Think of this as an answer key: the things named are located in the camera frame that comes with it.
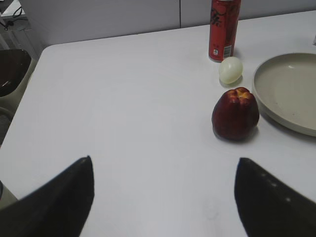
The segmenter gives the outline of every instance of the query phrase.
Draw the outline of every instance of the plate rim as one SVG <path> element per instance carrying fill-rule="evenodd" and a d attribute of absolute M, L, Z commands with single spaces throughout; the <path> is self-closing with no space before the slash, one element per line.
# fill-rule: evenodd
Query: plate rim
<path fill-rule="evenodd" d="M 272 118 L 274 121 L 278 122 L 279 124 L 294 130 L 296 132 L 299 133 L 303 133 L 309 136 L 314 136 L 316 137 L 316 129 L 312 129 L 310 127 L 306 127 L 303 126 L 301 124 L 295 123 L 290 121 L 289 119 L 277 114 L 276 112 L 274 112 L 272 109 L 270 109 L 266 103 L 263 102 L 263 100 L 260 98 L 258 91 L 256 90 L 256 86 L 255 86 L 255 79 L 256 79 L 256 74 L 258 72 L 258 70 L 261 68 L 261 66 L 263 66 L 265 63 L 267 63 L 268 61 L 277 58 L 277 57 L 281 57 L 281 56 L 285 56 L 285 55 L 292 55 L 292 54 L 309 54 L 309 55 L 314 55 L 316 57 L 316 53 L 310 53 L 310 52 L 292 52 L 292 53 L 284 53 L 284 54 L 279 54 L 279 55 L 275 55 L 265 61 L 263 61 L 262 63 L 259 64 L 259 66 L 256 68 L 253 77 L 252 77 L 252 93 L 254 94 L 257 103 L 259 105 L 259 108 L 261 108 L 261 110 L 263 110 L 264 113 L 266 113 L 270 118 Z"/>

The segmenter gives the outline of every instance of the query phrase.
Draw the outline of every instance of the floor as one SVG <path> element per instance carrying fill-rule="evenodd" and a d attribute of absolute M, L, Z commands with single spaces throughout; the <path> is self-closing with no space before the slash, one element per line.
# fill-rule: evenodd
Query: floor
<path fill-rule="evenodd" d="M 12 3 L 13 0 L 4 0 L 0 1 L 0 12 L 4 12 L 8 6 Z"/>

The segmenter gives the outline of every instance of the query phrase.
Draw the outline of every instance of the soda can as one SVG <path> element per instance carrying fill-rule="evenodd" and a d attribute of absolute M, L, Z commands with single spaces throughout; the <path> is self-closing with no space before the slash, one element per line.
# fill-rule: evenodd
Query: soda can
<path fill-rule="evenodd" d="M 241 0 L 212 0 L 209 57 L 222 62 L 234 53 Z"/>

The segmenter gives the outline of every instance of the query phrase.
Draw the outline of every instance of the cable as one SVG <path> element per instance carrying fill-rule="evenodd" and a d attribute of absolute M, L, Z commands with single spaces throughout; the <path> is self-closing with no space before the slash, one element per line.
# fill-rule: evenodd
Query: cable
<path fill-rule="evenodd" d="M 15 12 L 13 13 L 13 15 L 12 15 L 12 18 L 16 18 L 16 17 L 19 17 L 19 16 L 21 16 L 22 15 L 22 7 L 19 7 L 18 9 L 16 9 L 15 10 Z M 15 19 L 15 20 L 13 20 L 13 21 L 7 21 L 7 23 L 4 25 L 2 22 L 0 22 L 0 25 L 2 25 L 3 27 L 4 27 L 4 30 L 8 30 L 8 27 L 9 26 L 14 26 L 14 22 L 16 22 L 16 21 L 18 21 L 18 20 L 20 20 L 20 21 L 28 21 L 28 19 L 21 19 L 21 18 L 19 18 L 19 19 Z"/>
<path fill-rule="evenodd" d="M 22 7 L 19 7 L 18 9 L 15 10 L 12 17 L 15 18 L 15 17 L 19 17 L 21 15 L 22 15 Z"/>

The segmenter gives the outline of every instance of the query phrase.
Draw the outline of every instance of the chair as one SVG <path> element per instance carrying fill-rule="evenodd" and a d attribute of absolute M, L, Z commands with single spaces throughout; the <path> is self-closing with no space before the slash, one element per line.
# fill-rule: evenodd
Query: chair
<path fill-rule="evenodd" d="M 13 119 L 36 61 L 21 49 L 0 51 L 0 113 Z"/>

